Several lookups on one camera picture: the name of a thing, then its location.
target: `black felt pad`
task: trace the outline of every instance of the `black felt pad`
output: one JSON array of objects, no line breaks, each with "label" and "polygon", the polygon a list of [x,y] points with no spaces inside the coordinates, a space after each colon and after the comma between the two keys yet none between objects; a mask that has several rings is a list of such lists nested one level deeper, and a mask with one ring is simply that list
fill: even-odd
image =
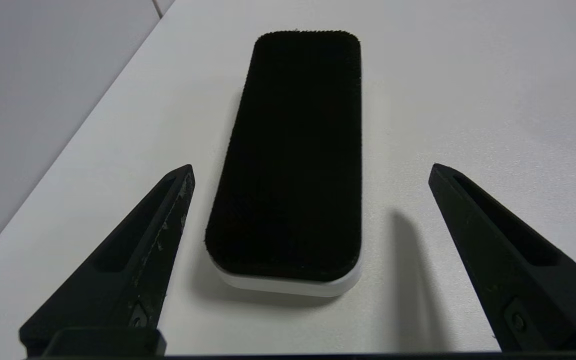
[{"label": "black felt pad", "polygon": [[355,266],[361,103],[354,35],[281,31],[256,41],[206,228],[222,269],[332,281]]}]

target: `white table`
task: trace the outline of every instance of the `white table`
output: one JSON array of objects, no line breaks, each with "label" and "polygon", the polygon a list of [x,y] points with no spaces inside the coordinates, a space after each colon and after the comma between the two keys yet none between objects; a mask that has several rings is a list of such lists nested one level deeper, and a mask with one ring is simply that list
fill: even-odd
[{"label": "white table", "polygon": [[[202,243],[255,40],[295,28],[361,40],[365,262],[334,300],[231,289]],[[21,324],[184,164],[167,354],[494,351],[434,162],[576,260],[576,1],[178,0],[0,235],[0,359],[25,355]]]}]

